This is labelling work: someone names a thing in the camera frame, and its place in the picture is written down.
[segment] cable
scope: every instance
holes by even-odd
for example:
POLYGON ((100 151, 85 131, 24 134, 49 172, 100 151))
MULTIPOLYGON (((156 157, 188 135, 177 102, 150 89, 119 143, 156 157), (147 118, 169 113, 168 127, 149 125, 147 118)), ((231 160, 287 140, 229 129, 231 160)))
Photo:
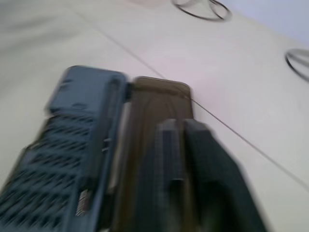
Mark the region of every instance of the cable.
POLYGON ((199 16, 199 15, 196 15, 196 14, 191 13, 191 12, 189 12, 189 11, 184 9, 185 7, 189 7, 189 6, 192 6, 194 4, 197 4, 198 1, 200 1, 200 0, 189 0, 186 3, 179 4, 178 0, 171 0, 171 3, 176 8, 181 10, 182 12, 185 12, 186 14, 191 15, 191 16, 193 16, 195 18, 200 18, 200 19, 207 20, 207 21, 223 22, 223 21, 228 20, 232 16, 232 12, 225 5, 223 5, 222 3, 218 2, 217 0, 207 0, 208 3, 209 3, 209 7, 210 7, 211 11, 217 16, 217 18, 209 18, 209 17, 199 16), (217 11, 216 11, 216 9, 214 7, 215 5, 216 6, 221 6, 222 8, 224 8, 226 10, 226 15, 224 17, 218 15, 218 13, 217 13, 217 11))
POLYGON ((303 80, 309 82, 309 76, 302 74, 300 71, 298 71, 294 66, 291 64, 290 60, 295 61, 298 64, 301 64, 307 68, 309 68, 309 62, 302 60, 299 58, 299 56, 304 56, 309 58, 309 50, 304 49, 290 49, 285 54, 285 61, 292 69, 293 72, 295 72, 300 78, 303 80))

